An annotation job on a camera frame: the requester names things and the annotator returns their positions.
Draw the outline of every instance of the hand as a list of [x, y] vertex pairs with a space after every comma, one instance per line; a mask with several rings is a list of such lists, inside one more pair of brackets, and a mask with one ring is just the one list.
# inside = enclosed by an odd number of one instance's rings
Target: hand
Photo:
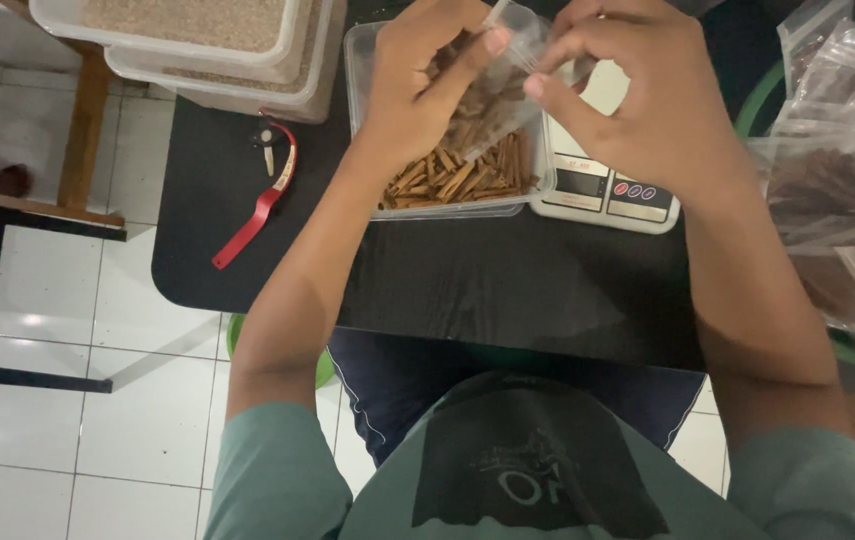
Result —
[[507, 47], [507, 30], [486, 31], [433, 81], [427, 76], [438, 49], [477, 31], [490, 10], [480, 0], [417, 0], [377, 34], [367, 115], [349, 153], [379, 182], [437, 146], [468, 85]]
[[661, 0], [575, 0], [554, 23], [541, 61], [550, 73], [586, 54], [614, 60], [631, 78], [605, 116], [543, 74], [524, 85], [591, 157], [695, 203], [730, 181], [753, 178], [710, 66], [701, 27]]

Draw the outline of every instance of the dark blue shorts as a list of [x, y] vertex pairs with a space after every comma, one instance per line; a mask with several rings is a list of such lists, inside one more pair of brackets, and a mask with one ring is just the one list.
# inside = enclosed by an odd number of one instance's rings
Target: dark blue shorts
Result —
[[484, 372], [510, 370], [581, 388], [666, 450], [704, 382], [702, 373], [339, 327], [328, 350], [377, 466], [448, 390]]

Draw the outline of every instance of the fingernail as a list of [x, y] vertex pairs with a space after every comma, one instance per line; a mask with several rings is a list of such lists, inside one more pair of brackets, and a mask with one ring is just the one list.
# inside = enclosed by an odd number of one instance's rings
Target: fingernail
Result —
[[484, 32], [484, 46], [492, 55], [499, 55], [511, 41], [511, 33], [506, 28], [497, 28]]
[[544, 93], [544, 74], [535, 73], [524, 81], [524, 91], [531, 99], [539, 100]]

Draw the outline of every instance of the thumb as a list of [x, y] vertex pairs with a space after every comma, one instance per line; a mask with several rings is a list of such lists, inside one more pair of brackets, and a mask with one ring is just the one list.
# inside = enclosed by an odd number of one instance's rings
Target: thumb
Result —
[[454, 110], [470, 83], [493, 58], [507, 49], [511, 33], [505, 28], [488, 30], [461, 51], [454, 63], [444, 70], [424, 92], [427, 99], [437, 100]]
[[581, 99], [562, 80], [543, 73], [535, 73], [524, 81], [524, 92], [587, 150], [599, 134], [606, 132], [614, 120]]

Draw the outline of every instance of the t-shirt sleeve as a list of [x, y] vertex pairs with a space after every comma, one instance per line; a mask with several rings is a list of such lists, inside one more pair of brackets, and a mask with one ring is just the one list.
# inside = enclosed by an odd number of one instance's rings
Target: t-shirt sleeve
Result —
[[728, 501], [778, 540], [855, 538], [855, 442], [785, 428], [731, 455]]
[[224, 426], [204, 538], [333, 538], [350, 504], [317, 417], [269, 402]]

